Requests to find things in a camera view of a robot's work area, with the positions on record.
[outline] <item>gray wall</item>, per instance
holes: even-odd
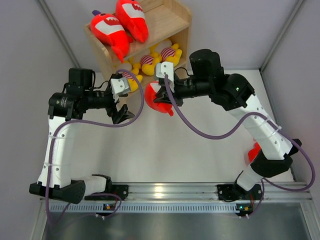
[[[299,137],[320,174],[320,1],[308,0],[267,66],[264,77],[280,124]],[[301,155],[294,161],[300,180],[310,180]],[[320,178],[312,188],[320,212]]]
[[[48,99],[71,67],[34,0],[0,1],[0,239],[29,239],[48,135]]]
[[[82,67],[98,69],[80,26],[117,0],[46,0]],[[224,67],[257,69],[297,0],[181,0],[193,12],[190,50],[210,48]]]

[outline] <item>gray floor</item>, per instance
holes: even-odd
[[[224,214],[122,213],[102,221],[67,214],[42,240],[309,240],[299,204],[263,204],[251,219]]]

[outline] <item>yellow duck plush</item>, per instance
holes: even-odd
[[[179,44],[172,45],[170,39],[165,39],[156,45],[150,47],[151,54],[158,54],[160,61],[170,62],[176,67],[180,61],[182,50],[179,49]]]
[[[151,53],[150,49],[146,49],[130,57],[129,61],[133,66],[133,70],[139,72],[139,69],[141,69],[145,75],[153,76],[156,65],[161,62],[161,57],[158,53]]]
[[[124,61],[124,63],[120,64],[120,65],[117,65],[115,67],[116,70],[119,70],[119,69],[125,69],[125,70],[128,70],[130,72],[132,72],[136,78],[138,79],[138,81],[141,83],[142,81],[142,76],[139,75],[139,69],[138,68],[132,68],[132,65],[130,62],[128,61]],[[136,91],[139,86],[137,84],[137,82],[129,75],[127,74],[126,72],[121,72],[122,76],[124,76],[125,78],[127,78],[128,80],[128,83],[130,85],[130,90],[131,90],[131,93]]]

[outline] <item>wooden shelf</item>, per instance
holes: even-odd
[[[145,14],[149,38],[145,43],[137,41],[131,43],[129,53],[125,59],[127,60],[156,43],[170,38],[173,43],[178,43],[179,48],[182,50],[182,56],[177,68],[186,68],[192,23],[190,9],[179,0],[139,0],[139,3]],[[103,78],[108,81],[111,74],[116,71],[115,65],[119,64],[120,60],[116,57],[110,46],[103,45],[93,35],[90,31],[90,24],[86,24],[83,29],[100,66]],[[153,80],[153,76],[144,75],[141,84],[145,87]]]

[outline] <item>white tabletop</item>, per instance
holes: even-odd
[[[271,107],[258,70],[229,70],[239,73],[252,84],[264,109]],[[97,83],[103,81],[97,74]],[[136,113],[139,93],[128,101],[129,110]],[[208,97],[186,99],[181,111],[199,130],[221,135],[237,120],[215,105]],[[89,110],[84,119],[112,123],[106,111]],[[244,127],[223,140],[209,140],[191,131],[174,113],[152,110],[146,104],[136,122],[123,128],[82,125],[72,154],[73,178],[104,174],[114,182],[232,182],[248,164],[248,151],[253,137]],[[272,180],[291,182],[291,171]]]

